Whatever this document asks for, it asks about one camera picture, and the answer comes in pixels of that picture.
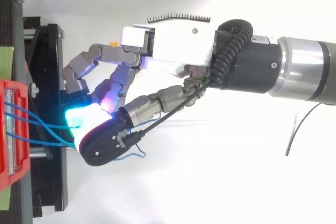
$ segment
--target red plastic bin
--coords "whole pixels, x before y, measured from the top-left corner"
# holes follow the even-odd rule
[[[13,90],[14,104],[28,110],[28,88],[26,85],[8,80],[0,80],[0,191],[22,178],[30,169],[29,143],[13,138],[13,146],[16,148],[16,163],[14,173],[8,172],[8,150],[6,135],[5,90]],[[28,115],[15,109],[14,114],[28,119]],[[29,125],[27,122],[15,119],[15,135],[29,138]]]

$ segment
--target green light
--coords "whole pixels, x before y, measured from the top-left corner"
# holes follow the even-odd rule
[[[75,139],[75,146],[79,149],[79,144],[83,137],[95,127],[111,119],[112,116],[102,110],[100,105],[93,103],[88,106],[67,110],[65,118],[69,127],[79,126],[78,128],[70,129],[70,133]]]

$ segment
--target white background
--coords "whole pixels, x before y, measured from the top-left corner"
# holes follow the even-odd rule
[[[334,2],[26,0],[24,13],[62,27],[67,64],[91,44],[118,41],[122,27],[167,12],[210,15],[216,26],[242,18],[257,35],[336,42]],[[93,71],[86,78],[90,89],[114,68]],[[128,101],[177,83],[182,80],[143,71]],[[68,152],[69,206],[58,213],[44,208],[35,223],[335,223],[335,108],[318,107],[285,157],[294,114],[300,120],[313,106],[208,90],[141,141],[145,159],[90,167]]]

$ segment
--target label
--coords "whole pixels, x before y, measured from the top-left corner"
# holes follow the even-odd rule
[[[268,38],[266,36],[253,35],[251,41],[253,43],[269,44]]]

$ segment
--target metal rod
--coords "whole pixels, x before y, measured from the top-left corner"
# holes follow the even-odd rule
[[[47,154],[43,147],[31,147],[29,156],[30,158],[41,158],[47,157]]]
[[[5,101],[9,103],[14,103],[14,90],[5,89]],[[14,108],[6,106],[6,112],[14,114]],[[14,118],[6,117],[6,131],[15,134],[15,120]],[[14,174],[16,168],[16,140],[15,138],[6,135],[7,143],[7,158],[8,158],[8,175]]]
[[[35,29],[24,29],[23,35],[25,39],[33,39],[35,34]]]

